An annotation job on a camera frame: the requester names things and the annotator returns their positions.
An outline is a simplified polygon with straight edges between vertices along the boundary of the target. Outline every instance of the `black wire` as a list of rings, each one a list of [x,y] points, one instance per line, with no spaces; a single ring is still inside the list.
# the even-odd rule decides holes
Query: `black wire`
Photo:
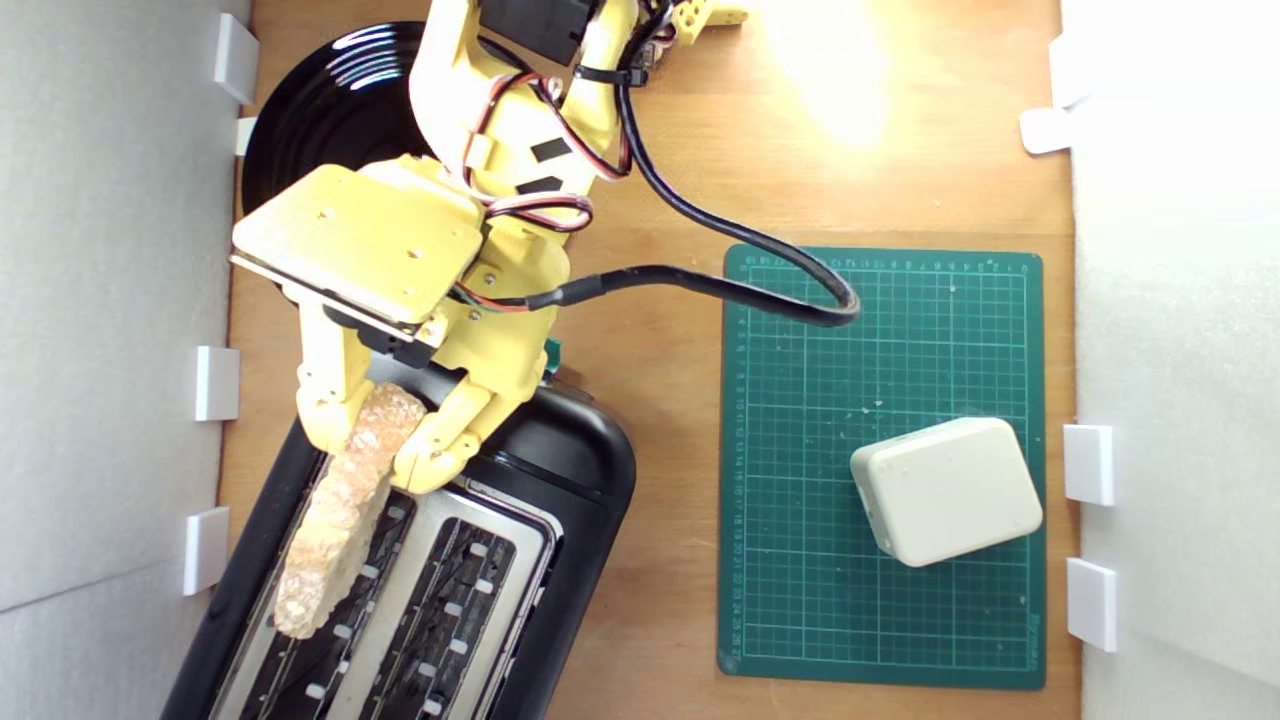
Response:
[[[671,20],[671,0],[660,0],[649,19],[636,31],[627,42],[618,61],[618,68],[634,67],[635,59],[654,35],[666,27]],[[628,85],[614,86],[614,101],[618,108],[618,117],[622,122],[625,142],[630,143],[631,154],[640,172],[654,192],[662,197],[676,211],[694,220],[695,223],[740,240],[760,250],[771,252],[800,268],[805,274],[815,279],[823,288],[836,299],[838,306],[828,307],[814,305],[780,295],[768,290],[731,281],[718,275],[708,275],[686,268],[675,265],[636,265],[622,268],[603,274],[588,275],[570,281],[550,292],[531,295],[524,299],[502,299],[494,302],[502,305],[522,304],[529,310],[538,310],[550,305],[575,305],[593,297],[599,297],[616,290],[628,287],[671,284],[709,295],[730,302],[739,302],[756,310],[778,314],[804,323],[824,327],[844,325],[858,319],[861,313],[861,302],[858,293],[849,283],[833,270],[822,264],[820,260],[804,250],[765,234],[741,223],[721,218],[709,213],[689,200],[685,200],[671,184],[658,173],[640,137],[640,128],[636,123],[635,108],[631,104],[631,87]]]

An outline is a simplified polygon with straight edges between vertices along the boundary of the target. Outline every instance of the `wooden table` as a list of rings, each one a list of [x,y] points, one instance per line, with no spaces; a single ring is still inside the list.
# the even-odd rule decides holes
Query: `wooden table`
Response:
[[[1039,0],[758,0],[741,29],[669,56],[637,114],[689,197],[801,243],[1019,250],[1044,259],[1048,685],[1037,693],[728,678],[716,669],[721,306],[667,288],[566,310],[579,384],[631,437],[639,484],[550,717],[1079,717],[1065,629],[1076,516],[1057,428],[1074,414],[1073,219],[1066,158],[1032,159],[1018,114],[1048,101],[1057,4]],[[365,24],[421,19],[413,0],[256,0],[259,100],[307,53]],[[248,114],[256,111],[250,108]],[[639,178],[600,186],[572,241],[579,273],[637,263],[719,270],[727,242]],[[237,272],[230,345],[241,419],[220,501],[238,534],[293,415],[298,337],[276,290]]]

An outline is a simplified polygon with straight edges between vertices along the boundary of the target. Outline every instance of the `cutting mat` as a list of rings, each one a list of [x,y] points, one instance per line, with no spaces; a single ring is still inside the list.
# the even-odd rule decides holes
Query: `cutting mat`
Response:
[[[964,415],[1018,430],[1044,500],[1041,261],[1025,254],[812,249],[863,316],[803,325],[727,305],[719,644],[730,674],[1037,689],[1044,529],[929,568],[882,553],[854,487],[863,445]],[[726,274],[828,301],[748,246]]]

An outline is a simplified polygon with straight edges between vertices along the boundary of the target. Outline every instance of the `white wall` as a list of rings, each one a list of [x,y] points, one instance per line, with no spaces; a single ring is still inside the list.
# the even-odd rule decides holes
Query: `white wall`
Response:
[[[0,1],[0,717],[155,716],[206,598],[195,348],[227,333],[248,0]]]
[[[1280,717],[1280,9],[1062,15],[1098,60],[1071,111],[1079,418],[1115,427],[1117,473],[1082,510],[1120,620],[1084,716]]]

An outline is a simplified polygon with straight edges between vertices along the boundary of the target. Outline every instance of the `bread slice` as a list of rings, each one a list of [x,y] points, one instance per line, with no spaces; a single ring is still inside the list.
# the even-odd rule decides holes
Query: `bread slice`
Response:
[[[421,401],[390,383],[375,387],[361,406],[289,542],[275,596],[276,632],[310,638],[351,593],[390,493],[392,462],[425,415]]]

